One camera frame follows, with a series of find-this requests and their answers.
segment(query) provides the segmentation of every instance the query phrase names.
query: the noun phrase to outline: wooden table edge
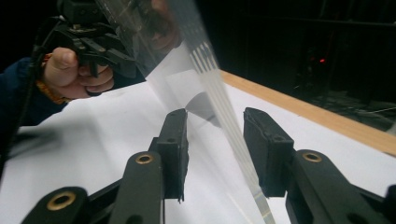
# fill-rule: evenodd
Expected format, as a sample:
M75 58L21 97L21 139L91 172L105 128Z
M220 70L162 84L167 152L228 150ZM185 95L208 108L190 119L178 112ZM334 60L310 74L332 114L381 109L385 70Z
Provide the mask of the wooden table edge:
M224 82L230 86L259 97L268 103L280 106L301 117L310 119L317 124L341 133L364 145L396 156L396 136L394 135L382 132L353 119L342 117L331 111L311 105L282 92L274 91L228 72L222 71L221 76Z

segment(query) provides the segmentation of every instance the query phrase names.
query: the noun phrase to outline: transparent plastic sheet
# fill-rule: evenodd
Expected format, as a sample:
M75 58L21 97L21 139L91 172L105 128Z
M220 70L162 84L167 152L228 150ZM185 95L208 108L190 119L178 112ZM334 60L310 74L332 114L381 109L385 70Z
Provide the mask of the transparent plastic sheet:
M216 177L213 185L222 187L222 192L213 189L211 194L228 204L230 212L242 214L244 222L239 223L257 223L256 215L262 222L275 223L193 0L96 1L166 109L189 111L191 164L185 190L193 190L191 169L206 169ZM233 158L225 158L227 150ZM207 164L194 164L193 157ZM233 160L239 169L227 163ZM235 182L239 175L241 181ZM249 196L259 214L245 204Z

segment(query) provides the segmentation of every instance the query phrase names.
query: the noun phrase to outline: dark sleeve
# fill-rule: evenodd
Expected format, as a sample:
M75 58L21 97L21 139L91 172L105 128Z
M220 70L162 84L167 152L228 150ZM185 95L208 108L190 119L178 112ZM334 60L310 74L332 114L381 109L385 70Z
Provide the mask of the dark sleeve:
M26 93L30 58L23 58L0 74L0 133L9 132L16 124L18 110ZM34 126L61 112L66 104L56 105L33 86L30 104L22 126Z

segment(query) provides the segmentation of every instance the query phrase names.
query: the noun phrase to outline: hand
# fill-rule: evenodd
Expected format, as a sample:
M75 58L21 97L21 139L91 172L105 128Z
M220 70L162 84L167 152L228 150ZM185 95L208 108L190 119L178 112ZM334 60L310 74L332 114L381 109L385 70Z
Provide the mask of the hand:
M151 6L159 14L159 21L151 24L157 26L159 31L154 32L150 38L150 45L154 50L161 53L168 53L181 43L181 36L175 18L169 10L166 0L151 0Z
M98 66L98 77L91 76L88 65L78 66L76 53L57 48L45 65L43 82L53 94L69 99L88 98L90 92L108 91L114 86L113 71Z

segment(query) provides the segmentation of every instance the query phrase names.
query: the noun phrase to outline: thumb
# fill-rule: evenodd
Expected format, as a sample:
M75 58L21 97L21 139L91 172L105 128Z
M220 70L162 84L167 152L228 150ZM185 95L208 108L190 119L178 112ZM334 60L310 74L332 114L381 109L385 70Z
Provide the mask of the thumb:
M45 65L43 79L46 83L62 87L72 83L78 76L78 60L71 49L57 48Z
M78 65L76 53L71 49L57 48L52 52L51 59L52 66L60 70Z

